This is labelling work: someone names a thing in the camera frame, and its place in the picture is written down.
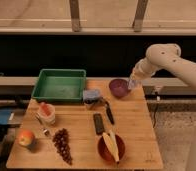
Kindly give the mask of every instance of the black wall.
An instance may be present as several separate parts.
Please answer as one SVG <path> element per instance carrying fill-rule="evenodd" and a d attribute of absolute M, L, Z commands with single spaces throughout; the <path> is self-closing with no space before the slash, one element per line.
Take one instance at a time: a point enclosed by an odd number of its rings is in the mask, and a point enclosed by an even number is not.
<path fill-rule="evenodd" d="M 42 68 L 82 68 L 90 77 L 127 77 L 154 43 L 178 43 L 182 57 L 196 62 L 196 36 L 0 35 L 0 72 L 38 76 Z"/>

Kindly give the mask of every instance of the white cup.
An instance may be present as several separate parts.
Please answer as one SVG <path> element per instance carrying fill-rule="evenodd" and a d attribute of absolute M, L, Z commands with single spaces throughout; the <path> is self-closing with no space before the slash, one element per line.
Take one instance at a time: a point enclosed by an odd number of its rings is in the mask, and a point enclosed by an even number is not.
<path fill-rule="evenodd" d="M 39 106 L 38 108 L 38 115 L 40 116 L 40 118 L 47 124 L 54 124 L 55 123 L 55 107 L 51 104 L 47 104 L 48 109 L 50 111 L 50 115 L 46 115 L 44 113 L 44 111 L 41 109 L 41 107 Z"/>

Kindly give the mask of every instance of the red bowl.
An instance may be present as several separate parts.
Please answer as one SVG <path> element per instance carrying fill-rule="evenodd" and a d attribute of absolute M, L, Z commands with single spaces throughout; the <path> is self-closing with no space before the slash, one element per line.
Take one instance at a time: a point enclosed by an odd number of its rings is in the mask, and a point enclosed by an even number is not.
<path fill-rule="evenodd" d="M 124 153 L 125 153 L 125 144 L 124 144 L 123 140 L 118 135 L 115 135 L 115 137 L 116 137 L 118 151 L 119 151 L 118 155 L 121 160 L 123 158 Z M 103 137 L 101 137 L 98 142 L 98 153 L 105 161 L 107 161 L 109 163 L 115 163 L 114 157 L 111 155 L 108 148 L 106 147 L 106 144 L 103 140 Z"/>
<path fill-rule="evenodd" d="M 124 97 L 131 91 L 128 89 L 128 82 L 120 78 L 110 81 L 109 89 L 113 96 L 117 98 Z"/>

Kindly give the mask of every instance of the red grapes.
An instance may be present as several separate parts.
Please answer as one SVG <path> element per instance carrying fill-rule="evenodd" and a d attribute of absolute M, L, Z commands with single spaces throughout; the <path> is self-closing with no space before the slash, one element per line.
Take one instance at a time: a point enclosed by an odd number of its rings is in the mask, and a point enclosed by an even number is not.
<path fill-rule="evenodd" d="M 69 165 L 72 165 L 68 131 L 64 128 L 58 130 L 53 136 L 52 141 L 54 142 L 54 145 L 57 148 L 57 152 L 62 156 L 63 160 Z"/>

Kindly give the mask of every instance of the green plastic bin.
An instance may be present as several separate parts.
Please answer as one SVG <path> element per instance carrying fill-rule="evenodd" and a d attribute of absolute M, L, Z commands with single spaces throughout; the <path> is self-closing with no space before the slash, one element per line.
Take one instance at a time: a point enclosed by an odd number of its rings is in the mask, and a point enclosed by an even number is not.
<path fill-rule="evenodd" d="M 42 69 L 32 92 L 38 102 L 80 102 L 86 84 L 82 69 Z"/>

